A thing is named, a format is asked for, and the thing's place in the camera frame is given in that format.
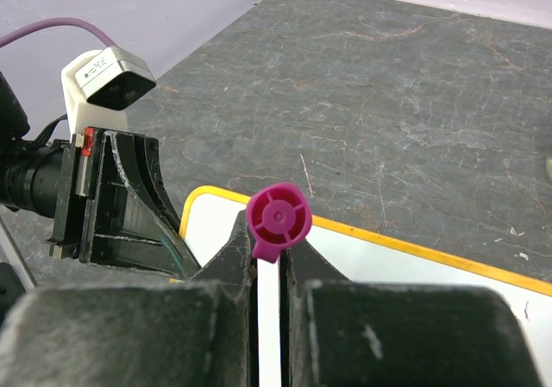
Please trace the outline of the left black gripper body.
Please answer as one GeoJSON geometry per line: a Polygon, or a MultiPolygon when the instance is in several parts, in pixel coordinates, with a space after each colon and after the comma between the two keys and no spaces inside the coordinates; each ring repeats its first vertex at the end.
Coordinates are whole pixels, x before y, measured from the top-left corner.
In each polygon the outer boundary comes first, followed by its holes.
{"type": "Polygon", "coordinates": [[[95,128],[86,128],[72,140],[60,146],[61,167],[57,183],[57,198],[53,231],[47,240],[50,256],[55,259],[89,260],[87,241],[87,210],[90,208],[91,164],[97,137],[95,128]]]}

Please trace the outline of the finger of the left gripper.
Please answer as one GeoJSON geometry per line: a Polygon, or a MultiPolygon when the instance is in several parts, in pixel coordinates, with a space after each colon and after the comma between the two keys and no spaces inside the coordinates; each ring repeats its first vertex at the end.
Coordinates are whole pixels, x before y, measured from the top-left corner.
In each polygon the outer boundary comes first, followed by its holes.
{"type": "Polygon", "coordinates": [[[201,266],[179,236],[159,142],[102,130],[93,143],[94,181],[85,206],[79,259],[85,264],[187,279],[201,266]]]}

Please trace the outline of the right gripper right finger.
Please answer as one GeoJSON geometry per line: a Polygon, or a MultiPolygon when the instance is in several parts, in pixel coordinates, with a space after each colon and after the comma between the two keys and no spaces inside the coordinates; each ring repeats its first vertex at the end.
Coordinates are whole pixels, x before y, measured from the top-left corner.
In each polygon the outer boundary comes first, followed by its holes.
{"type": "Polygon", "coordinates": [[[474,286],[364,284],[311,244],[280,259],[285,386],[538,386],[522,330],[474,286]]]}

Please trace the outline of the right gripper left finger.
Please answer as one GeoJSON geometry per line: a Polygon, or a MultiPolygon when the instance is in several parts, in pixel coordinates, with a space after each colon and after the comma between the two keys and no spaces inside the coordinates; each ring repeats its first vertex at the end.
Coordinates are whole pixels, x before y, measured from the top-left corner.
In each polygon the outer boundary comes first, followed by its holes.
{"type": "Polygon", "coordinates": [[[1,329],[2,385],[257,385],[252,245],[239,212],[184,283],[31,291],[1,329]]]}

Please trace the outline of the yellow framed whiteboard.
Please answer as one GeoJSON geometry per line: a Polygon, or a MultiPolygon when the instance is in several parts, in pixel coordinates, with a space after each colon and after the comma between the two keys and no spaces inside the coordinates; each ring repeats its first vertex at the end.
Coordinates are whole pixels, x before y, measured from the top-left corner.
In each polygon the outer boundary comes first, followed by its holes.
{"type": "MultiPolygon", "coordinates": [[[[201,265],[228,241],[249,198],[216,186],[185,200],[179,233],[201,265]]],[[[551,384],[551,285],[494,266],[422,247],[320,216],[307,240],[355,282],[475,285],[500,294],[517,317],[544,385],[551,384]]]]}

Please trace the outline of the magenta marker cap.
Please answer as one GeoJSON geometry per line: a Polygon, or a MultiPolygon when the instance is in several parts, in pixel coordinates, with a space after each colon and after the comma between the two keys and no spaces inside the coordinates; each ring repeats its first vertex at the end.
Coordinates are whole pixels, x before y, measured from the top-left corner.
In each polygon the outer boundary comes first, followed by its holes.
{"type": "Polygon", "coordinates": [[[245,210],[254,237],[252,256],[274,264],[280,254],[305,239],[312,213],[304,193],[292,183],[272,184],[256,192],[245,210]]]}

